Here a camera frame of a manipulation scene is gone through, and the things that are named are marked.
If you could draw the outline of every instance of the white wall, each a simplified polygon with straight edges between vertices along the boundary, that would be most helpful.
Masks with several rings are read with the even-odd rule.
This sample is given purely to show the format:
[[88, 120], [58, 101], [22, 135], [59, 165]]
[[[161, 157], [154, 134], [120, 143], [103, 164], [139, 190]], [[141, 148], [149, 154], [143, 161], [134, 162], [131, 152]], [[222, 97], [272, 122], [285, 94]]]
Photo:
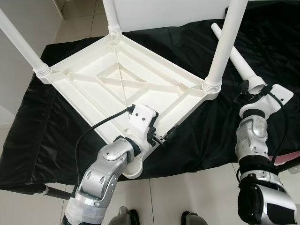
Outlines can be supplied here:
[[222, 19], [229, 0], [115, 0], [122, 31]]
[[[53, 0], [0, 0], [0, 8], [40, 56], [61, 22]], [[33, 71], [0, 30], [0, 105], [18, 111]]]

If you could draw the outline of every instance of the black cable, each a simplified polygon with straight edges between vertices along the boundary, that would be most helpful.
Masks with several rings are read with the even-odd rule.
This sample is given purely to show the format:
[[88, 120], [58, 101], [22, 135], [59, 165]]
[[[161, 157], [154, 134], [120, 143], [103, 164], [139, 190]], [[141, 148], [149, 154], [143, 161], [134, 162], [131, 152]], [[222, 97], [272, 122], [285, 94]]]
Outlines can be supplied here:
[[272, 158], [272, 162], [271, 162], [271, 164], [274, 165], [275, 160], [276, 160], [276, 157], [279, 155], [279, 153], [280, 153], [280, 151], [281, 151], [281, 149], [282, 149], [282, 147], [283, 147], [283, 144], [285, 143], [286, 134], [287, 134], [287, 131], [288, 131], [288, 129], [289, 129], [289, 128], [288, 128], [289, 122], [288, 122], [288, 116], [287, 116], [287, 113], [286, 113], [286, 111], [285, 111], [285, 109], [284, 109], [283, 104], [281, 103], [281, 101], [280, 101], [275, 95], [273, 95], [271, 92], [269, 92], [268, 94], [271, 95], [271, 96], [272, 96], [272, 97], [280, 104], [280, 106], [281, 106], [281, 108], [282, 108], [282, 112], [283, 112], [284, 118], [285, 118], [285, 132], [284, 132], [284, 134], [283, 134], [282, 140], [281, 140], [281, 142], [280, 142], [278, 148], [277, 148], [276, 151], [274, 152], [274, 155], [273, 155], [273, 158]]
[[240, 172], [240, 168], [238, 168], [238, 170], [236, 171], [236, 179], [238, 180], [238, 182], [240, 182], [239, 172]]
[[128, 112], [130, 110], [132, 110], [134, 106], [128, 107], [126, 109], [124, 109], [121, 112], [118, 112], [117, 114], [114, 114], [108, 118], [106, 118], [105, 120], [102, 120], [101, 122], [95, 124], [94, 126], [92, 126], [91, 128], [89, 128], [86, 132], [84, 132], [77, 140], [76, 146], [75, 146], [75, 161], [76, 161], [76, 169], [77, 169], [77, 177], [78, 177], [78, 184], [80, 184], [81, 182], [81, 168], [80, 168], [80, 164], [79, 164], [79, 150], [78, 150], [78, 146], [80, 141], [84, 138], [84, 136], [86, 136], [90, 131], [94, 130], [95, 128], [99, 127], [100, 125], [124, 114], [125, 112]]

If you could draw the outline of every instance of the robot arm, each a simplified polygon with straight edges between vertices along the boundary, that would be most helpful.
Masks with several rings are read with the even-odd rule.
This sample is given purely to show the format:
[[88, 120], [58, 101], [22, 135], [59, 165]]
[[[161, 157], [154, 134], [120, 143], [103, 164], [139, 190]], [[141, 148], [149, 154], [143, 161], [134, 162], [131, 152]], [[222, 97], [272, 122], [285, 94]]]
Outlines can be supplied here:
[[242, 121], [236, 131], [235, 147], [241, 173], [238, 214], [249, 224], [297, 224], [296, 205], [281, 183], [266, 145], [267, 118], [281, 107], [270, 93], [283, 105], [293, 93], [278, 84], [273, 85], [271, 90], [266, 89], [269, 88], [266, 86], [261, 91], [266, 95], [240, 110]]
[[119, 138], [99, 151], [96, 161], [85, 172], [75, 198], [67, 205], [65, 214], [71, 225], [102, 222], [118, 177], [138, 151], [125, 138]]
[[118, 177], [139, 154], [156, 145], [153, 127], [158, 113], [145, 105], [135, 105], [125, 137], [104, 146], [86, 170], [65, 215], [67, 225], [101, 224], [117, 185]]

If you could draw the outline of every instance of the white floor tile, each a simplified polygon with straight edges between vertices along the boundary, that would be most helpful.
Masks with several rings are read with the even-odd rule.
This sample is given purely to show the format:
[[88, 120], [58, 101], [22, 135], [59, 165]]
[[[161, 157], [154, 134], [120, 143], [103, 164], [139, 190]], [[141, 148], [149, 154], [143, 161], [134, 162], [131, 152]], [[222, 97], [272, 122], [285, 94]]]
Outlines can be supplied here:
[[237, 172], [238, 168], [240, 167], [239, 163], [232, 163], [234, 171]]
[[66, 19], [86, 15], [94, 15], [96, 0], [68, 0], [62, 14]]
[[120, 206], [126, 206], [129, 210], [137, 210], [141, 225], [154, 225], [149, 179], [119, 182], [102, 225], [107, 225], [113, 217], [118, 215]]
[[[51, 184], [64, 189], [63, 184]], [[58, 225], [63, 200], [40, 194], [24, 195], [0, 190], [0, 224]]]
[[108, 22], [105, 14], [94, 15], [91, 36], [101, 37], [108, 35]]
[[62, 8], [64, 7], [66, 0], [55, 0], [57, 3], [58, 8], [60, 9], [60, 11], [62, 10]]
[[90, 36], [93, 16], [82, 16], [66, 19], [60, 24], [55, 42], [59, 40]]
[[290, 174], [288, 171], [283, 171], [279, 174], [279, 178], [294, 202], [300, 204], [300, 172]]
[[73, 37], [73, 38], [66, 38], [66, 39], [61, 39], [61, 40], [55, 40], [53, 44], [79, 41], [79, 40], [82, 40], [82, 39], [85, 39], [85, 38], [90, 38], [90, 36], [86, 36], [86, 37]]
[[231, 164], [197, 173], [150, 179], [154, 223], [180, 225], [193, 211], [209, 225], [245, 225], [237, 213], [238, 183]]
[[[74, 189], [74, 186], [73, 186], [73, 185], [66, 185], [66, 191], [67, 191], [67, 192], [72, 193], [72, 192], [73, 192], [73, 189]], [[68, 200], [64, 200], [64, 201], [63, 201], [63, 206], [62, 206], [62, 210], [61, 210], [60, 221], [62, 221], [62, 219], [64, 218], [65, 210], [66, 210], [66, 207], [67, 207], [68, 202], [69, 202]]]
[[297, 223], [299, 224], [299, 222], [300, 222], [300, 205], [297, 205]]
[[102, 0], [97, 0], [94, 14], [96, 15], [96, 14], [102, 14], [102, 13], [105, 13], [104, 6], [103, 6], [103, 1]]

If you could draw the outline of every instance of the black cloth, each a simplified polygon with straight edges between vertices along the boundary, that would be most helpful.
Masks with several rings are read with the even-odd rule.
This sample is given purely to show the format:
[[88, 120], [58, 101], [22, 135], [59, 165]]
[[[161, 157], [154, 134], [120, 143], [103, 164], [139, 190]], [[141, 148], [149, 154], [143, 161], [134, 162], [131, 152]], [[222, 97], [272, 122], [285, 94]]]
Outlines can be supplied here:
[[[294, 93], [285, 108], [289, 131], [281, 154], [300, 150], [300, 4], [299, 1], [249, 2], [235, 47], [267, 84], [281, 84]], [[124, 33], [192, 74], [204, 79], [209, 72], [218, 40], [210, 29], [223, 20], [188, 23]], [[72, 43], [48, 45], [42, 60], [49, 66], [99, 40], [88, 38]], [[176, 130], [166, 147], [158, 147], [143, 164], [139, 179], [196, 172], [231, 162], [242, 79], [231, 62], [223, 76], [222, 90], [204, 102]], [[268, 147], [272, 155], [283, 133], [282, 112], [268, 119]], [[35, 76], [9, 131], [0, 158], [0, 188], [28, 184], [76, 181], [74, 149], [89, 125], [51, 85]], [[91, 133], [81, 142], [81, 167], [86, 168], [104, 141]]]

